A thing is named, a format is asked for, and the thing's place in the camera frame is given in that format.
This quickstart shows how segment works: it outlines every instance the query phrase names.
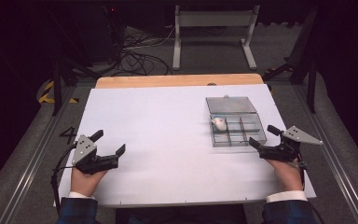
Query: white tabletop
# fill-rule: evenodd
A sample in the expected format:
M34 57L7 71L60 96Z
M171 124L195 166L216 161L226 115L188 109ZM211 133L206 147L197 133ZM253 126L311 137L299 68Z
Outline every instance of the white tabletop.
M78 136L103 130L97 155L107 156L126 144L118 168L100 183L95 197L102 206L134 207L265 200L280 191L272 167L252 147L213 147L206 97L247 96L268 139L269 124L285 130L265 84L236 86L94 89ZM70 188L65 169L60 195ZM306 175L306 195L316 197Z

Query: wooden edge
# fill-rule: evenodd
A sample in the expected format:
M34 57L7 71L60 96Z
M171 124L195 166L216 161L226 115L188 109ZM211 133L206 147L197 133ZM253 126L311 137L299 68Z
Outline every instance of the wooden edge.
M258 74L101 77L96 89L264 84Z

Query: white object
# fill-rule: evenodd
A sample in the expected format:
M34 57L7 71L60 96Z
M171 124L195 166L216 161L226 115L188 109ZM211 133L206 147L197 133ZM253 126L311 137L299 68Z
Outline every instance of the white object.
M175 9L175 43L173 47L172 68L180 68L181 39L180 28L191 26L248 26L245 38L241 39L243 52L248 61L249 68L255 70L255 58L249 47L252 34L257 20L260 6L255 6L253 10L244 11L181 11L179 6Z
M217 130L224 132L227 130L227 125L224 119L221 118L214 118L211 122L216 126Z
M252 147L213 147L206 97L247 96L268 139L285 130L269 88L262 85L194 86L91 90L78 133L103 130L98 155L126 144L117 169L109 171L94 196L101 206L133 207L265 201L280 191L272 167ZM74 153L69 155L71 165ZM70 191L65 169L60 195ZM306 175L306 195L315 192Z

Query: dark sleeve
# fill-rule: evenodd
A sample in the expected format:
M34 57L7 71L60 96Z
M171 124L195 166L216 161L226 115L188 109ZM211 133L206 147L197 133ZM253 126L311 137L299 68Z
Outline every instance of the dark sleeve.
M92 199L62 198L56 224L94 224L98 202Z
M309 202L300 200L264 204L263 218L270 224L316 224Z

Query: human hand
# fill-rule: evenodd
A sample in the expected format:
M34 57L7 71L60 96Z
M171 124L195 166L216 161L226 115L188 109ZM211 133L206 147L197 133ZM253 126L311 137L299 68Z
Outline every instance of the human hand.
M303 190L300 169L283 161L266 160L274 169L283 191Z
M72 168L71 191L91 197L107 172L106 170L95 173L94 175L85 175L75 167Z

